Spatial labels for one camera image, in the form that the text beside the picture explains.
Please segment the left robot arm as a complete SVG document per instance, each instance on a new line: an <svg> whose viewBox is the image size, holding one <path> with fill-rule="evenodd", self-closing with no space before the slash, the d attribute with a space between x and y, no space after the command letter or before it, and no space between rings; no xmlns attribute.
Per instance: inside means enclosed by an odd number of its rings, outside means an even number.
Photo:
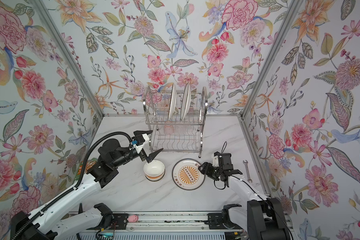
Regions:
<svg viewBox="0 0 360 240"><path fill-rule="evenodd" d="M161 149L146 154L152 131L112 132L97 140L87 151L79 179L69 189L30 213L20 211L11 219L12 240L59 240L91 228L108 228L115 221L113 211L104 203L63 220L63 216L87 197L109 184L118 168L136 158L151 163Z"/></svg>

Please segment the orange white bowl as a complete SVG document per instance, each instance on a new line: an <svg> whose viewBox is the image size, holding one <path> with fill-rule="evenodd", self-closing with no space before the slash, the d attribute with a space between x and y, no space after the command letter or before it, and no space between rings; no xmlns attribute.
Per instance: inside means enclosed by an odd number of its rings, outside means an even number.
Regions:
<svg viewBox="0 0 360 240"><path fill-rule="evenodd" d="M144 165L143 171L149 181L157 182L165 175L165 165L161 161L153 160Z"/></svg>

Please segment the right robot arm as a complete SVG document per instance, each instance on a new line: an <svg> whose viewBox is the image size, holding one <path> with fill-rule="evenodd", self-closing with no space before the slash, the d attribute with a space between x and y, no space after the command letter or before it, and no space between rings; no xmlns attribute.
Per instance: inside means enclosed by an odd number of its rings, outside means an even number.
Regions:
<svg viewBox="0 0 360 240"><path fill-rule="evenodd" d="M281 203L276 198L262 195L244 178L239 178L240 170L233 165L224 164L214 167L205 162L198 170L215 182L221 181L226 188L234 191L246 206L230 204L223 206L221 216L210 223L224 226L226 229L239 227L247 233L250 240L293 240L293 234L287 225Z"/></svg>

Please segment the white plate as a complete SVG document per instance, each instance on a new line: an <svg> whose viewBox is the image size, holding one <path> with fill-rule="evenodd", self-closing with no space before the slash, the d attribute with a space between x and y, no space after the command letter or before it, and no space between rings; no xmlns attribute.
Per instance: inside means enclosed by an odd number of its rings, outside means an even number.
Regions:
<svg viewBox="0 0 360 240"><path fill-rule="evenodd" d="M186 191L200 188L205 175L199 171L201 164L194 159L183 159L178 161L172 169L172 179L177 187Z"/></svg>
<svg viewBox="0 0 360 240"><path fill-rule="evenodd" d="M176 103L177 103L177 89L176 89L175 84L173 84L172 91L171 91L169 113L168 113L168 121L170 121L172 119L172 116L176 109Z"/></svg>
<svg viewBox="0 0 360 240"><path fill-rule="evenodd" d="M182 101L182 107L181 107L181 121L183 121L186 117L186 115L189 112L190 105L191 105L191 86L190 84L186 84L183 94L183 101Z"/></svg>

